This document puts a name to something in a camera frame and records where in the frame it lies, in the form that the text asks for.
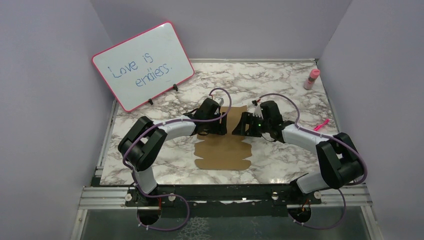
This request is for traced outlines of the brown cardboard box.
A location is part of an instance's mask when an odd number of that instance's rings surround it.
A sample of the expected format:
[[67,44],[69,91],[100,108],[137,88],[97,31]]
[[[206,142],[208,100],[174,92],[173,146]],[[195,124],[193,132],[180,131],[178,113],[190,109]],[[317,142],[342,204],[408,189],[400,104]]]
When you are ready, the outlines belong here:
[[226,121],[227,134],[197,135],[199,142],[194,144],[195,165],[202,170],[243,171],[251,166],[252,145],[244,142],[244,136],[233,135],[242,113],[248,107],[232,106]]

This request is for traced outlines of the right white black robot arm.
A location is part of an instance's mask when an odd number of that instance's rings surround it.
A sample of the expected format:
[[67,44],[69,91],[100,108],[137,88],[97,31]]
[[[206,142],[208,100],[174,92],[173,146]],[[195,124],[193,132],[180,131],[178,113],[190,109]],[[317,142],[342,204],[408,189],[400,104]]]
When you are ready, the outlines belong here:
[[275,142],[295,145],[317,156],[319,170],[307,173],[291,182],[289,199],[300,204],[309,193],[324,189],[339,189],[365,176],[356,148],[346,133],[320,134],[304,129],[294,121],[283,120],[278,105],[270,100],[243,112],[233,135],[260,138],[269,134]]

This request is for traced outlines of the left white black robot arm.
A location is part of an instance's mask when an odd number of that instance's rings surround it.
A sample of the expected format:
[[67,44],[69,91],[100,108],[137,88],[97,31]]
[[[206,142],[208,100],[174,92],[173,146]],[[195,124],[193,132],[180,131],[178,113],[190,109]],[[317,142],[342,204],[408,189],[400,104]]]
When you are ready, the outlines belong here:
[[138,199],[144,205],[152,205],[157,200],[158,186],[153,174],[155,162],[166,141],[180,137],[227,133],[227,116],[221,113],[224,100],[221,97],[206,98],[199,108],[180,117],[166,121],[153,121],[140,117],[118,144],[123,163],[131,170]]

